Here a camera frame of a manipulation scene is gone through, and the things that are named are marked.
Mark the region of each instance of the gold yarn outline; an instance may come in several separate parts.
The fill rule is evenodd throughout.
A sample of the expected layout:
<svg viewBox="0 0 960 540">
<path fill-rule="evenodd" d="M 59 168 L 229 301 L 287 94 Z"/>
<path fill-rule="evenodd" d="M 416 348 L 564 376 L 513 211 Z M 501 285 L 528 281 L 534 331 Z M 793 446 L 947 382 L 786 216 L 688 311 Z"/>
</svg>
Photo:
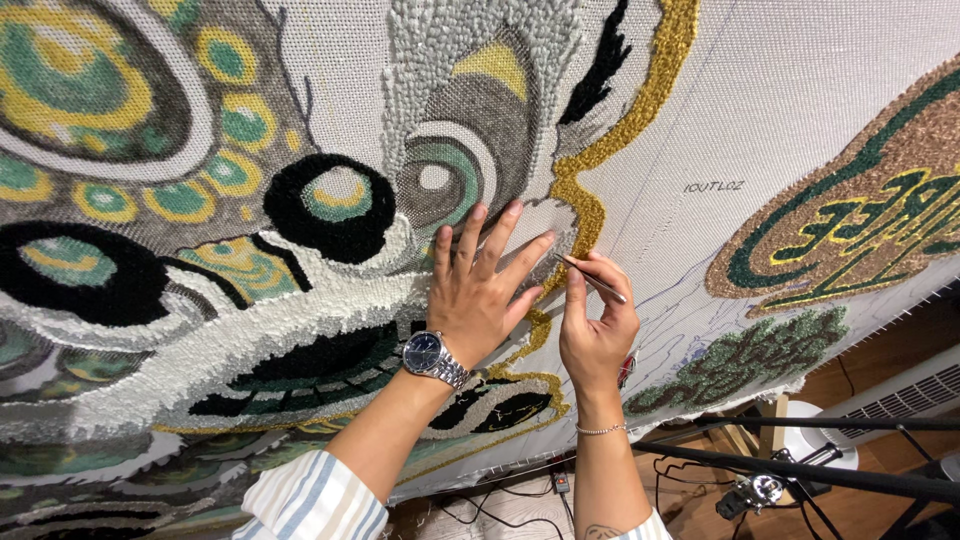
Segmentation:
<svg viewBox="0 0 960 540">
<path fill-rule="evenodd" d="M 576 156 L 559 158 L 554 162 L 553 171 L 556 181 L 550 186 L 549 196 L 560 199 L 570 204 L 577 216 L 580 218 L 577 228 L 577 237 L 573 241 L 571 255 L 576 258 L 584 257 L 587 252 L 596 245 L 600 232 L 603 230 L 603 224 L 607 218 L 607 210 L 596 195 L 590 193 L 577 181 L 577 175 L 583 171 L 594 169 L 609 159 L 613 154 L 623 150 L 628 144 L 640 135 L 640 133 L 649 126 L 660 108 L 666 102 L 673 85 L 680 75 L 680 70 L 684 65 L 686 56 L 693 44 L 693 39 L 697 34 L 697 15 L 700 8 L 700 0 L 660 0 L 660 24 L 654 32 L 654 53 L 650 59 L 650 68 L 647 71 L 647 78 L 640 87 L 639 93 L 634 100 L 630 110 L 621 117 L 616 124 L 610 128 L 600 138 L 593 141 L 587 148 L 583 149 Z M 543 282 L 543 292 L 539 300 L 542 300 L 548 293 L 563 286 L 566 278 L 565 268 L 560 265 L 556 272 Z M 432 473 L 443 467 L 459 461 L 465 457 L 480 453 L 488 448 L 518 437 L 533 430 L 538 430 L 564 417 L 570 409 L 570 404 L 563 402 L 564 395 L 560 391 L 560 378 L 554 374 L 548 373 L 521 373 L 514 374 L 507 371 L 507 368 L 520 357 L 529 355 L 546 343 L 552 328 L 551 319 L 545 312 L 533 308 L 527 312 L 524 317 L 530 321 L 533 326 L 530 329 L 530 341 L 520 347 L 510 357 L 502 362 L 498 362 L 489 368 L 491 376 L 506 378 L 510 380 L 524 379 L 545 379 L 549 384 L 551 400 L 550 407 L 556 409 L 557 414 L 550 420 L 532 426 L 526 430 L 518 431 L 506 438 L 499 439 L 490 444 L 471 450 L 466 454 L 450 459 L 435 467 L 430 467 L 409 478 L 402 479 L 396 485 L 412 479 L 417 479 L 423 475 Z M 261 430 L 283 430 L 295 428 L 296 426 L 309 426 L 320 422 L 335 420 L 345 416 L 355 415 L 363 410 L 362 408 L 343 413 L 337 413 L 322 418 L 314 418 L 307 421 L 288 422 L 283 424 L 274 424 L 271 426 L 242 426 L 235 428 L 171 428 L 160 424 L 154 424 L 153 428 L 157 431 L 167 431 L 173 433 L 223 433 L 223 432 L 245 432 Z"/>
</svg>

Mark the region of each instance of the hand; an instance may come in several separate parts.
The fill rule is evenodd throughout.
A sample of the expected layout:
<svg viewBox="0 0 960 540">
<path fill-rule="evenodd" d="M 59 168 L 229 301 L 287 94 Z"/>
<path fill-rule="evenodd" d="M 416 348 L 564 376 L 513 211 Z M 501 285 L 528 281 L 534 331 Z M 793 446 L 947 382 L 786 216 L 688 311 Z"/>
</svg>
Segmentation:
<svg viewBox="0 0 960 540">
<path fill-rule="evenodd" d="M 577 268 L 599 277 L 627 298 L 619 304 L 608 293 L 598 291 L 604 303 L 599 321 L 587 319 L 587 286 L 577 269 L 566 273 L 566 307 L 560 329 L 560 358 L 580 396 L 617 393 L 616 377 L 630 352 L 640 321 L 634 311 L 634 292 L 630 278 L 612 260 L 590 252 L 588 260 L 577 261 Z"/>
<path fill-rule="evenodd" d="M 522 212 L 520 201 L 507 205 L 476 264 L 473 254 L 487 217 L 487 207 L 478 203 L 470 210 L 452 262 L 453 230 L 447 225 L 437 230 L 426 327 L 443 334 L 446 348 L 467 369 L 472 369 L 503 342 L 543 291 L 543 287 L 532 287 L 507 305 L 516 288 L 553 243 L 553 231 L 534 238 L 510 266 L 500 274 L 495 272 Z"/>
</svg>

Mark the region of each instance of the left hand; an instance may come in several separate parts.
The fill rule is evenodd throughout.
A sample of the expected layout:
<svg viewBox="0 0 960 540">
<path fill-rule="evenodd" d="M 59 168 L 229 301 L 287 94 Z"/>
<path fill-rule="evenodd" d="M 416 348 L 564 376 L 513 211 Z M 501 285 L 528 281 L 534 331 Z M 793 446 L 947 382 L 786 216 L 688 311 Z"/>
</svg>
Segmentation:
<svg viewBox="0 0 960 540">
<path fill-rule="evenodd" d="M 467 369 L 473 369 L 503 342 L 543 291 L 541 286 L 532 287 L 510 303 L 516 288 L 553 244 L 553 231 L 534 238 L 510 266 L 499 274 L 495 272 L 507 239 L 522 212 L 520 201 L 514 200 L 507 205 L 476 264 L 473 255 L 487 217 L 487 207 L 478 203 L 470 210 L 452 262 L 450 243 L 453 230 L 448 225 L 437 229 L 426 327 L 442 333 L 444 344 L 453 358 Z"/>
</svg>

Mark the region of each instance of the watch face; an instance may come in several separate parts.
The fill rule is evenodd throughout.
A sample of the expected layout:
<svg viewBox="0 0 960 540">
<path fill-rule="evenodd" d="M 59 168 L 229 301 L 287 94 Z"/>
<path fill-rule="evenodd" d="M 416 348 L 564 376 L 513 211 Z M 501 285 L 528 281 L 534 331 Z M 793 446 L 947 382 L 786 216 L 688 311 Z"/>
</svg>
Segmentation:
<svg viewBox="0 0 960 540">
<path fill-rule="evenodd" d="M 410 338 L 403 350 L 403 361 L 414 371 L 425 371 L 440 361 L 440 340 L 432 333 L 419 333 Z"/>
</svg>

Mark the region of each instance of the right hand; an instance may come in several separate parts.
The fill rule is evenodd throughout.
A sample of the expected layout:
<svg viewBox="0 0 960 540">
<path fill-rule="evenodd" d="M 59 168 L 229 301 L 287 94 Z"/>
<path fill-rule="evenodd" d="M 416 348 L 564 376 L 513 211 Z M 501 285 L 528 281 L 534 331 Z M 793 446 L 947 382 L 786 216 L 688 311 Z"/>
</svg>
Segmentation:
<svg viewBox="0 0 960 540">
<path fill-rule="evenodd" d="M 593 251 L 588 254 L 588 260 L 578 260 L 577 267 L 608 283 L 627 298 L 627 303 L 619 304 L 609 298 L 608 293 L 597 291 L 607 306 L 599 321 L 587 319 L 584 276 L 569 268 L 560 329 L 560 358 L 578 395 L 617 392 L 617 375 L 640 330 L 630 278 L 615 262 Z"/>
</svg>

